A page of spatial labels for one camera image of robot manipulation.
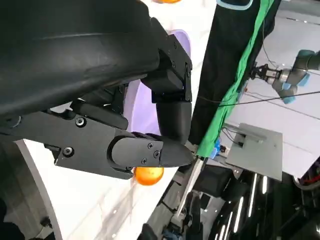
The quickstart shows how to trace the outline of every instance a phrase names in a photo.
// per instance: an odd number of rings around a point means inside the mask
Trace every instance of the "robot arm in background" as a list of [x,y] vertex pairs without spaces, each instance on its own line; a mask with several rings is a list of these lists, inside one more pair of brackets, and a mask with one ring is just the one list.
[[268,64],[255,67],[251,78],[265,80],[278,93],[285,104],[292,103],[298,87],[304,87],[310,77],[309,70],[320,70],[320,52],[300,50],[293,67],[282,70],[270,69]]

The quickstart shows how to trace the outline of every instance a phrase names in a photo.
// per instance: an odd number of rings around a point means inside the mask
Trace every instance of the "orange ball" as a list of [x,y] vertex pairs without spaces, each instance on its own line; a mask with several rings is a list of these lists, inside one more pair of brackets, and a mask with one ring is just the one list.
[[162,0],[162,2],[166,3],[166,4],[174,4],[179,2],[180,0]]
[[136,181],[144,186],[151,186],[159,182],[164,175],[163,167],[136,167],[134,171]]

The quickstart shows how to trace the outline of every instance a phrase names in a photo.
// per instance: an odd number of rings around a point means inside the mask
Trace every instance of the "screw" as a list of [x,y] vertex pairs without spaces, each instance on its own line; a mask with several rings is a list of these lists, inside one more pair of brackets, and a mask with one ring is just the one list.
[[62,154],[65,156],[65,157],[71,157],[74,153],[74,150],[72,147],[66,147],[65,149],[63,149],[62,151]]
[[78,117],[75,120],[75,125],[77,125],[78,127],[83,127],[85,125],[85,119],[83,117]]
[[155,159],[157,159],[160,156],[160,152],[159,151],[155,151],[153,153],[153,156],[154,156]]

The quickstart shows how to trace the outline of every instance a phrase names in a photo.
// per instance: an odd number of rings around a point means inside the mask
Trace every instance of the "wire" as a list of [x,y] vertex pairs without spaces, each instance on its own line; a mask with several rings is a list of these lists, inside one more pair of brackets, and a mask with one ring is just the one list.
[[260,97],[263,97],[263,98],[274,98],[274,96],[266,96],[266,95],[262,95],[258,92],[252,92],[252,91],[245,91],[243,94],[247,94],[248,93],[248,96],[251,96],[250,94],[256,94],[256,95],[259,95]]
[[312,191],[314,189],[317,189],[320,187],[320,181],[316,181],[315,183],[312,183],[310,185],[302,185],[297,177],[292,177],[294,185],[297,186],[297,188],[303,190],[303,191]]
[[235,134],[241,134],[241,133],[239,133],[239,132],[237,132],[237,131],[232,131],[232,130],[226,128],[226,127],[223,127],[223,129],[225,129],[227,132],[229,132],[229,134],[230,134],[230,132],[231,132],[231,133],[235,133]]
[[267,10],[265,11],[265,15],[264,15],[264,18],[263,18],[263,23],[262,23],[262,48],[263,48],[263,51],[264,51],[264,53],[265,53],[265,56],[266,56],[266,58],[268,59],[268,61],[270,62],[270,64],[277,69],[278,67],[275,66],[275,65],[273,64],[273,62],[270,60],[270,58],[269,58],[269,56],[268,56],[268,54],[267,54],[267,51],[266,51],[266,49],[265,49],[265,43],[264,43],[264,41],[265,41],[265,22],[266,22],[266,16],[267,16],[268,11],[269,11],[269,7],[270,7],[270,0],[268,0],[268,7],[266,8]]
[[315,177],[313,177],[311,179],[303,180],[303,183],[312,184],[312,183],[315,183],[315,182],[317,182],[319,180],[320,180],[320,175],[315,176]]
[[[311,92],[306,92],[306,93],[300,93],[300,94],[296,94],[296,95],[286,96],[285,98],[312,95],[312,94],[320,94],[320,91],[311,91]],[[277,100],[277,99],[282,99],[282,98],[284,98],[284,97],[272,97],[272,98],[263,99],[263,100],[257,100],[257,101],[238,102],[238,103],[233,103],[233,104],[220,105],[219,108],[227,107],[227,106],[235,106],[235,105],[244,105],[244,104],[255,104],[255,103],[261,103],[261,102],[268,102],[268,101],[271,101],[271,100]]]
[[231,142],[233,142],[234,144],[237,144],[237,145],[239,145],[240,147],[242,147],[238,142],[235,142],[235,140],[232,139],[232,137],[229,136],[229,135],[224,131],[224,129],[222,129],[221,131],[224,133],[224,135],[225,135]]

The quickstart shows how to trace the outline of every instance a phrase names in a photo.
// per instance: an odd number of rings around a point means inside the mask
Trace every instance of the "floor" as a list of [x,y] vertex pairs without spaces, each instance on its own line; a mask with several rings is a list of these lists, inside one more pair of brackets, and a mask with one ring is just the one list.
[[16,144],[0,142],[0,198],[7,206],[4,222],[16,224],[25,239],[45,238],[52,230],[41,221],[48,216],[36,183]]
[[[171,209],[175,209],[180,203],[180,189],[181,187],[177,183],[174,183],[163,199],[163,202]],[[168,225],[172,216],[171,211],[163,204],[158,205],[154,209],[147,223],[151,226],[158,239],[162,239],[163,228]]]

